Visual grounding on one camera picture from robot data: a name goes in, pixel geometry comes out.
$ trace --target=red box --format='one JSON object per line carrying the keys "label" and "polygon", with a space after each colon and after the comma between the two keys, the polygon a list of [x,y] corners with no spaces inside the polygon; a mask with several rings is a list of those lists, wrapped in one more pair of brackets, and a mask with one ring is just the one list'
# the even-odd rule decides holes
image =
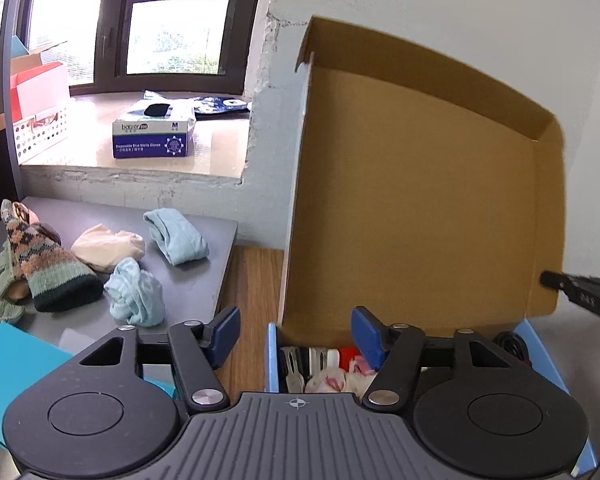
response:
{"label": "red box", "polygon": [[11,76],[11,120],[14,123],[68,99],[66,67],[59,61]]}

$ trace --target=gray table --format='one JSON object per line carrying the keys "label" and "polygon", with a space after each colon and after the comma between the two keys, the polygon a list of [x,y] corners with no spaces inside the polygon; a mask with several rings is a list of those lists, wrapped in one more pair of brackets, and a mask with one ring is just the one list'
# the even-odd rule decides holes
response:
{"label": "gray table", "polygon": [[[140,261],[140,266],[162,283],[166,316],[161,325],[142,328],[141,332],[165,332],[168,326],[176,323],[189,319],[208,322],[214,316],[235,240],[237,222],[186,216],[209,244],[210,254],[204,260],[173,267],[151,240],[149,229],[142,220],[144,210],[34,197],[24,199],[24,203],[35,211],[41,222],[48,223],[58,231],[62,246],[66,249],[71,248],[82,232],[99,223],[112,231],[132,231],[144,238],[146,254]],[[0,223],[0,250],[5,239],[6,231]],[[105,274],[101,277],[103,281],[108,278]],[[95,303],[57,314],[37,312],[29,304],[18,327],[58,345],[62,332],[67,328],[98,339],[119,324],[123,323],[116,322],[109,314],[109,298],[105,293]]]}

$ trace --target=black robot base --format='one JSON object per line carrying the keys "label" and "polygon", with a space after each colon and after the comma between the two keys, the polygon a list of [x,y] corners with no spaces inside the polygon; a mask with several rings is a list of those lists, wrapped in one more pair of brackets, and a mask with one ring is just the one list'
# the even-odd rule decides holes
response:
{"label": "black robot base", "polygon": [[[580,406],[472,331],[429,338],[352,313],[379,372],[351,394],[244,393],[212,373],[239,313],[148,340],[115,330],[26,390],[3,433],[24,480],[568,480],[587,439]],[[142,381],[171,363],[177,400]]]}

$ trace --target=teal folder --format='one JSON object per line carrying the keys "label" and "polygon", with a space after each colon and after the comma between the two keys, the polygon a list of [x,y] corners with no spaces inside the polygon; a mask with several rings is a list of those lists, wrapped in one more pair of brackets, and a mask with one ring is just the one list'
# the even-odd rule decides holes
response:
{"label": "teal folder", "polygon": [[[4,447],[2,416],[10,402],[71,357],[42,339],[0,323],[0,446]],[[151,382],[173,397],[173,386]]]}

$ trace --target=window sill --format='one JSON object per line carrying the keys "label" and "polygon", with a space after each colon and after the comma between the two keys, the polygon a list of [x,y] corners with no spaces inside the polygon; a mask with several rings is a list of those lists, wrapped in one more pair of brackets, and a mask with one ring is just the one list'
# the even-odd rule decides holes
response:
{"label": "window sill", "polygon": [[[169,93],[170,97],[186,94]],[[240,178],[249,135],[248,119],[196,123],[193,155],[179,158],[113,158],[111,125],[142,92],[96,94],[75,98],[68,111],[69,136],[23,166],[72,166],[121,170],[171,171]]]}

